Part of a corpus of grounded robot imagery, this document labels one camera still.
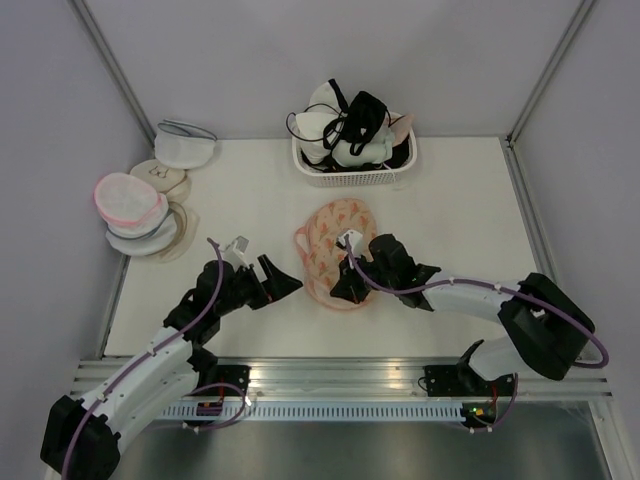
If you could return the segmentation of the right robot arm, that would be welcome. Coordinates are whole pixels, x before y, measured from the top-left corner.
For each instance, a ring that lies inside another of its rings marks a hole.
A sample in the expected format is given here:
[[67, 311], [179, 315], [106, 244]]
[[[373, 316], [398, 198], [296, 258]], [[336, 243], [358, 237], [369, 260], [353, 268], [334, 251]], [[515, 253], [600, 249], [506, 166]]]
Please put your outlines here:
[[469, 395], [526, 370], [561, 381], [573, 367], [602, 369], [609, 363], [593, 321], [543, 274], [515, 282], [456, 276], [415, 262], [392, 234], [365, 241], [345, 230], [336, 245], [345, 257], [330, 291], [334, 298], [361, 304], [371, 292], [384, 292], [412, 309], [461, 313], [503, 328], [503, 337], [478, 340], [457, 360], [457, 384]]

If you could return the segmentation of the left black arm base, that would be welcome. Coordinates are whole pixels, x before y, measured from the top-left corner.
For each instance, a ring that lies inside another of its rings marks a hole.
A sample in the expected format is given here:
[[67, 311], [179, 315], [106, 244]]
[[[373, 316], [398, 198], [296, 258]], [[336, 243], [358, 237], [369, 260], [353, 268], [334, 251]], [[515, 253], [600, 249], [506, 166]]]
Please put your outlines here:
[[251, 367], [248, 365], [216, 365], [200, 375], [197, 387], [208, 386], [208, 389], [201, 390], [197, 396], [240, 396], [240, 393], [235, 389], [221, 386], [221, 383], [233, 385], [246, 394], [250, 382], [250, 372]]

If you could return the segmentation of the floral peach laundry bag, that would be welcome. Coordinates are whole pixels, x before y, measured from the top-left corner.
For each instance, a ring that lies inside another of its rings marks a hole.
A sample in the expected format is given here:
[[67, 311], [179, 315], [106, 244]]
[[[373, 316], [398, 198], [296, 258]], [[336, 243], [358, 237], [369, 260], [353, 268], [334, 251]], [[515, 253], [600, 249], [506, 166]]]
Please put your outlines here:
[[341, 198], [322, 206], [294, 233], [293, 242], [304, 270], [304, 286], [320, 305], [335, 311], [353, 311], [370, 304], [370, 295], [360, 304], [330, 296], [339, 280], [339, 263], [346, 253], [336, 245], [345, 230], [361, 233], [371, 241], [377, 224], [369, 206], [357, 198]]

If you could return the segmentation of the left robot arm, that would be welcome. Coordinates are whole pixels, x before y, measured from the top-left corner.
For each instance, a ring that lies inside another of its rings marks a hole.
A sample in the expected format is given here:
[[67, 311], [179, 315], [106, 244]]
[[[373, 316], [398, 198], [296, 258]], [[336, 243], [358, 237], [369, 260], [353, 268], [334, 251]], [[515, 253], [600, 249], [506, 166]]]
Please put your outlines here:
[[108, 479], [135, 438], [170, 404], [218, 384], [217, 357], [205, 345], [220, 320], [243, 307], [259, 310], [302, 288], [267, 256], [238, 266], [221, 258], [205, 264], [193, 288], [163, 321], [145, 349], [79, 398], [51, 407], [41, 460], [64, 479]]

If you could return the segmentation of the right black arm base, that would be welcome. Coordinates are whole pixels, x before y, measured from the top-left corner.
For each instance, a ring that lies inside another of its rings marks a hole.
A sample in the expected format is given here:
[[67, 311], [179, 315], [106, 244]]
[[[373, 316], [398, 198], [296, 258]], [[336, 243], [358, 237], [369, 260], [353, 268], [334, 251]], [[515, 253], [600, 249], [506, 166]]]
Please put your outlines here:
[[429, 397], [509, 397], [515, 391], [512, 375], [488, 381], [470, 368], [444, 364], [425, 365], [423, 372]]

